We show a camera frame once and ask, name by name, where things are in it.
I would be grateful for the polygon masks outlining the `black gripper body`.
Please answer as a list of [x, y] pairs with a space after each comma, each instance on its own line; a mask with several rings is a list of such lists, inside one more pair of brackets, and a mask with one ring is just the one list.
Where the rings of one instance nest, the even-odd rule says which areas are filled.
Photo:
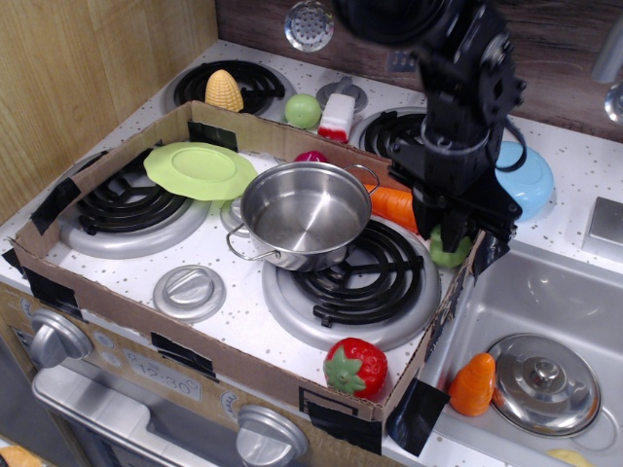
[[502, 128], [479, 136], [471, 147], [434, 145], [422, 132], [421, 147], [402, 149], [390, 156], [389, 173], [408, 187], [446, 197], [445, 213], [464, 206], [478, 211], [479, 231], [496, 238], [511, 238], [522, 214], [519, 204], [499, 185], [495, 176]]

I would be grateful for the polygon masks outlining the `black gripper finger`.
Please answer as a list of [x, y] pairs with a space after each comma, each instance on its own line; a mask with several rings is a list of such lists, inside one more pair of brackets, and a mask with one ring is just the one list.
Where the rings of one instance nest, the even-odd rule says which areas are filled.
[[436, 192], [412, 189], [413, 210], [420, 235], [432, 238], [432, 232], [444, 221], [446, 197]]
[[474, 240], [479, 232], [478, 220], [478, 211], [464, 206], [453, 207], [446, 212], [441, 223], [443, 251], [456, 252], [465, 237]]

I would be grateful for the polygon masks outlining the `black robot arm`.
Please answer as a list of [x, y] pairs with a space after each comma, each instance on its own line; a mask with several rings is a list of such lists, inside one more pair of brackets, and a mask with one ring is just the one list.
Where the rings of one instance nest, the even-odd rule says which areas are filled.
[[421, 144], [391, 149], [390, 176], [410, 188], [419, 232], [440, 229], [454, 252], [485, 231], [502, 242], [520, 205], [496, 179], [502, 136], [526, 87], [515, 75], [506, 21], [489, 1], [337, 1], [336, 16], [357, 38], [407, 47], [426, 96]]

